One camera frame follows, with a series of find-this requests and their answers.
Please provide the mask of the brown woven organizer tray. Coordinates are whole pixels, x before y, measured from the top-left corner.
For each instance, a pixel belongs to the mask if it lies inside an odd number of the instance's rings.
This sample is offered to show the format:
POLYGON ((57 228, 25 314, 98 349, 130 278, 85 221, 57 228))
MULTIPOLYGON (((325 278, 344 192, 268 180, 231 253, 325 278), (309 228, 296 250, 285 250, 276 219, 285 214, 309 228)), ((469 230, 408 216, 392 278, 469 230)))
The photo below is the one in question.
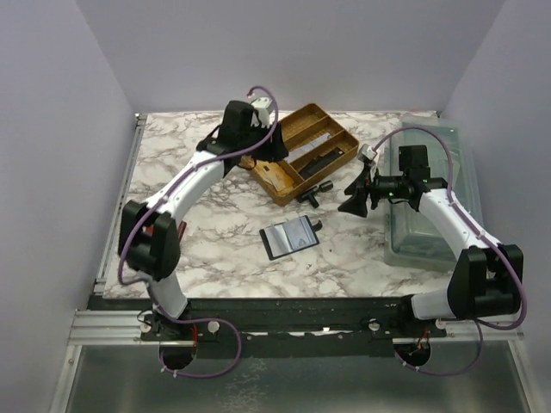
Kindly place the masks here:
POLYGON ((256 162, 251 158, 246 158, 241 165, 252 175, 252 177, 261 185, 268 196, 280 207, 286 206, 299 194, 304 193, 309 188, 322 182, 330 174, 337 171, 356 157, 359 141, 350 134, 344 126, 339 124, 324 109, 315 103, 309 103, 293 113, 280 119, 282 127, 282 137, 285 146, 288 149, 288 156, 278 163, 294 180, 294 188, 291 192, 279 195, 269 190, 268 186, 260 182, 259 177, 253 171, 256 162), (320 135, 329 133, 331 138, 324 142, 313 151, 309 151, 301 157, 298 157, 298 149, 308 144, 320 135), (328 152, 339 148, 344 154, 322 169, 320 172, 311 176, 309 179, 303 179, 299 172, 311 160, 318 156, 323 156, 328 152))

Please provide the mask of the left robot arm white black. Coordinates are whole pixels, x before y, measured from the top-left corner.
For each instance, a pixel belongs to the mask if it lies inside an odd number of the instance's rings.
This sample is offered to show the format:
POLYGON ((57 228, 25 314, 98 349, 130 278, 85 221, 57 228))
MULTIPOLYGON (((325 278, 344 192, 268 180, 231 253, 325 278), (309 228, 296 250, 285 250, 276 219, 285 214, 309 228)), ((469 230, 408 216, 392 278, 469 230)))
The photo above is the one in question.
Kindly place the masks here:
POLYGON ((120 276, 118 281, 125 287, 145 283, 154 311, 177 319, 188 305, 176 267, 181 256, 179 226, 189 209, 242 157, 280 161, 287 156, 278 117, 276 101, 270 97, 229 102, 221 123, 198 142, 180 172, 147 200, 130 200, 123 207, 119 266, 136 275, 120 276))

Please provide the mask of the yellow cards in tray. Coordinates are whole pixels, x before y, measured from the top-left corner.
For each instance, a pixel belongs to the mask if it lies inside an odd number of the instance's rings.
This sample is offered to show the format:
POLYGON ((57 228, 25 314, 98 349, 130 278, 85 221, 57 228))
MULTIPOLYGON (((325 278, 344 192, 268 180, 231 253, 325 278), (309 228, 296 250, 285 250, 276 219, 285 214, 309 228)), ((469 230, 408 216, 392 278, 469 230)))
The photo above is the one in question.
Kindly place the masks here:
POLYGON ((284 195, 294 188, 293 178, 278 164, 257 161, 253 171, 270 191, 284 195))

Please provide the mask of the grey cards in tray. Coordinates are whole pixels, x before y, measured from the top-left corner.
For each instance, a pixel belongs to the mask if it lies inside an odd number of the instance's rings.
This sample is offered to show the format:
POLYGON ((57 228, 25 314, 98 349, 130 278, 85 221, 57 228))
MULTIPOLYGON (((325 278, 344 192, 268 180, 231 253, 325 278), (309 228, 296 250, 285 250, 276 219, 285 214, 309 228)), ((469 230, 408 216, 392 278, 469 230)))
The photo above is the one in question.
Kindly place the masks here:
POLYGON ((303 145, 301 148, 298 149, 298 157, 301 157, 304 154, 307 154, 309 151, 313 151, 315 148, 319 147, 324 142, 328 141, 330 138, 331 138, 331 135, 329 133, 325 133, 323 135, 320 135, 316 139, 312 140, 308 144, 303 145))

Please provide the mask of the clear plastic storage box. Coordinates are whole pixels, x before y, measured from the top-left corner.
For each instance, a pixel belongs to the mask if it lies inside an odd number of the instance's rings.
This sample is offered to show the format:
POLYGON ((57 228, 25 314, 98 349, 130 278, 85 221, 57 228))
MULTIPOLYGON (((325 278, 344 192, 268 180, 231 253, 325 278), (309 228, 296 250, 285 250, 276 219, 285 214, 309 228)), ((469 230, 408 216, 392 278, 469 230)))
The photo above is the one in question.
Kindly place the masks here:
MULTIPOLYGON (((405 130, 388 140, 384 176, 402 176, 399 149, 424 145, 432 178, 452 185, 454 199, 473 220, 483 223, 473 154, 462 130, 437 117, 404 116, 405 130)), ((385 252, 388 265, 447 272, 469 237, 469 228, 449 207, 446 189, 426 194, 415 211, 408 203, 385 205, 385 252)))

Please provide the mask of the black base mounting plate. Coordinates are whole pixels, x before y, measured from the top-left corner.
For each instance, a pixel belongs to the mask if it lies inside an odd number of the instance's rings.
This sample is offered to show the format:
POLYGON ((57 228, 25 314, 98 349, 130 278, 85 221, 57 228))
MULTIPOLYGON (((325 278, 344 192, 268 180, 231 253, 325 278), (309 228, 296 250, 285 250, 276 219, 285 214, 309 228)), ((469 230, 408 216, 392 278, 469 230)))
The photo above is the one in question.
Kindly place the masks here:
POLYGON ((393 356, 397 343, 446 335, 432 321, 398 320, 397 298, 191 299, 185 325, 148 315, 141 340, 202 358, 393 356))

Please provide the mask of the black cards in tray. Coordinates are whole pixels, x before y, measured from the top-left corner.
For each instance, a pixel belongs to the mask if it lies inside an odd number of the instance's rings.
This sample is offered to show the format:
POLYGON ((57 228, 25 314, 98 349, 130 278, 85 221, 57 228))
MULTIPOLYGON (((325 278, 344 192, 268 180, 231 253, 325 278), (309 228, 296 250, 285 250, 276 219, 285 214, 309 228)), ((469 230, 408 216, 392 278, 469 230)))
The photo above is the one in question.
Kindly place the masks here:
POLYGON ((316 173, 320 172, 329 164, 340 158, 343 154, 343 151, 341 151, 339 148, 336 148, 323 156, 318 156, 311 160, 304 168, 302 168, 299 172, 299 175, 305 180, 309 179, 311 176, 314 176, 316 173))

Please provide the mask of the black leather card holder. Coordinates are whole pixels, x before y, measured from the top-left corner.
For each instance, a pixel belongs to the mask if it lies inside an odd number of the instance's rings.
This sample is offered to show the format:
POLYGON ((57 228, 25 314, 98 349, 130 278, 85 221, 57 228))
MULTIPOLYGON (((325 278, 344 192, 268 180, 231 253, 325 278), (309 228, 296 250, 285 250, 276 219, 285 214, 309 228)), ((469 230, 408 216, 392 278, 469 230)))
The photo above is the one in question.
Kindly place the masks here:
POLYGON ((271 261, 289 256, 319 244, 318 232, 323 228, 320 220, 313 223, 303 215, 259 231, 267 256, 271 261))

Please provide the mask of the red leather card holder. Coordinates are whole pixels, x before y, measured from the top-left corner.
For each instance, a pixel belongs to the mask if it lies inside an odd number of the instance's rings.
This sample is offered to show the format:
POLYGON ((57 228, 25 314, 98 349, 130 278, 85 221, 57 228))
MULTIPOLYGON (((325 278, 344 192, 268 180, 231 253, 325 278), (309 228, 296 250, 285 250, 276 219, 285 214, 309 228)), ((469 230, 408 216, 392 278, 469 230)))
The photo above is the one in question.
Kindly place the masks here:
POLYGON ((182 221, 178 226, 178 239, 179 240, 182 240, 184 232, 186 231, 186 228, 187 228, 187 222, 182 221))

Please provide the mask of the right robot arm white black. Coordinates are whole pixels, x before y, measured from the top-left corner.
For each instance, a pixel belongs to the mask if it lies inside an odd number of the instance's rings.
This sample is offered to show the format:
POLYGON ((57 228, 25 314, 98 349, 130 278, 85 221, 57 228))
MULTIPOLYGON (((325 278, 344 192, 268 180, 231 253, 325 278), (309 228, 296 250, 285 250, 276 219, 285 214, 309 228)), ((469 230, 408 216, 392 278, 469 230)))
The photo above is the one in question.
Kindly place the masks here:
POLYGON ((513 314, 522 307, 520 292, 523 253, 489 235, 459 202, 447 181, 434 177, 423 145, 399 149, 399 175, 383 176, 373 147, 358 153, 363 168, 345 189, 342 213, 366 217, 380 200, 404 201, 439 231, 455 256, 446 288, 407 296, 401 302, 404 319, 480 319, 513 314))

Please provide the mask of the black T-shaped pipe fitting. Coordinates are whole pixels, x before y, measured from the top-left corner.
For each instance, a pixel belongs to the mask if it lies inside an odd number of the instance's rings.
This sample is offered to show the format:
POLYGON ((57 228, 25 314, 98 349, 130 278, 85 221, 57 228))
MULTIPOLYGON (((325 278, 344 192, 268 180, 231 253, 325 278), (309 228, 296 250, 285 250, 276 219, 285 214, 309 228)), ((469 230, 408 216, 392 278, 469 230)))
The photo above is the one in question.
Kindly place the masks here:
POLYGON ((321 193, 326 193, 332 189, 333 189, 333 182, 331 180, 327 180, 327 181, 321 182, 319 185, 309 188, 304 193, 299 194, 296 197, 296 200, 299 203, 309 202, 313 208, 318 208, 319 202, 317 201, 316 196, 321 193))

